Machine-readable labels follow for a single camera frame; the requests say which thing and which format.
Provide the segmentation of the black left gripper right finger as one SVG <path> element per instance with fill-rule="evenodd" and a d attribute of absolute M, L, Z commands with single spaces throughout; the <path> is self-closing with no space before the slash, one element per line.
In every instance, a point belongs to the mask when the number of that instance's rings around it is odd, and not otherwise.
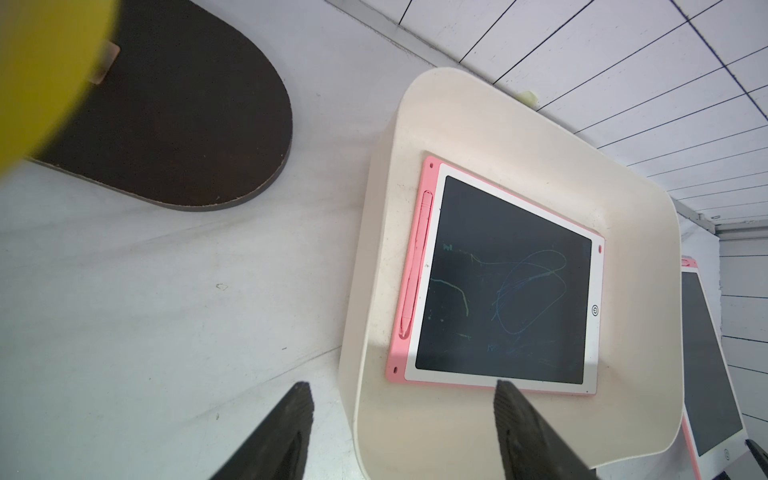
<path fill-rule="evenodd" d="M 511 382 L 497 382 L 493 411 L 506 479 L 598 479 Z"/>

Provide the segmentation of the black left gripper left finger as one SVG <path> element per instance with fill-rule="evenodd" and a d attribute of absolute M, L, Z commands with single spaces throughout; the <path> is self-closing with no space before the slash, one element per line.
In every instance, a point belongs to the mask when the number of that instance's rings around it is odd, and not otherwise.
<path fill-rule="evenodd" d="M 310 384 L 295 383 L 211 479 L 302 479 L 313 414 Z"/>

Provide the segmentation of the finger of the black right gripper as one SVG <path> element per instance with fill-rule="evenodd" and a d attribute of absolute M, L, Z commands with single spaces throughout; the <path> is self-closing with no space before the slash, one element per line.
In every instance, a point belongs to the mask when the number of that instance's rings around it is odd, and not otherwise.
<path fill-rule="evenodd" d="M 768 474 L 768 453 L 752 439 L 747 439 L 745 445 L 751 452 L 761 471 L 764 474 Z"/>

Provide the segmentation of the pink white writing tablet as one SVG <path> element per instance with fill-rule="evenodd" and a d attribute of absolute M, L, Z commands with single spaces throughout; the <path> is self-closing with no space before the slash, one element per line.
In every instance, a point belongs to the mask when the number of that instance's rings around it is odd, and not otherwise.
<path fill-rule="evenodd" d="M 681 423 L 697 479 L 723 478 L 748 452 L 747 430 L 697 262 L 681 259 L 684 411 Z"/>

